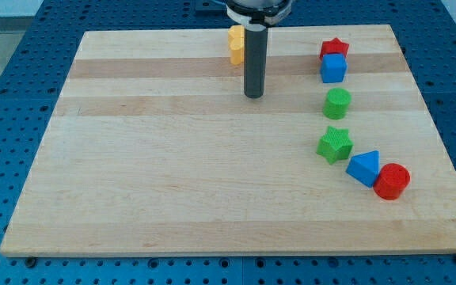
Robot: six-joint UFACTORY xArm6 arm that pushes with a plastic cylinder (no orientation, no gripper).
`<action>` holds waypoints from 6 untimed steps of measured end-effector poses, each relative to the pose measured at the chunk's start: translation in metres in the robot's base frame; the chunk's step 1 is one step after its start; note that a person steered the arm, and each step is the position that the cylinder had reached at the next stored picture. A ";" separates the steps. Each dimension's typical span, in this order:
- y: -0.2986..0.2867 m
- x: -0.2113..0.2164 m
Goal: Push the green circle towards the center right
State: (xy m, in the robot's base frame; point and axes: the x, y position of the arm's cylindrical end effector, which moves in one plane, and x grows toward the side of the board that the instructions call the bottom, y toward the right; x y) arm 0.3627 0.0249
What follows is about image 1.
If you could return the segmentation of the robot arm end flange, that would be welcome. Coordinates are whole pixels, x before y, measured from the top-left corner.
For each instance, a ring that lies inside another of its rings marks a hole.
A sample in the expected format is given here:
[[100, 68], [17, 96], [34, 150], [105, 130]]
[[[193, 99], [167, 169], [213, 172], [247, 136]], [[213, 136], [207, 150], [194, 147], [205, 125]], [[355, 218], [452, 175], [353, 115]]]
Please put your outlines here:
[[236, 23], [260, 31], [285, 19], [293, 3], [294, 0], [226, 0], [226, 12]]

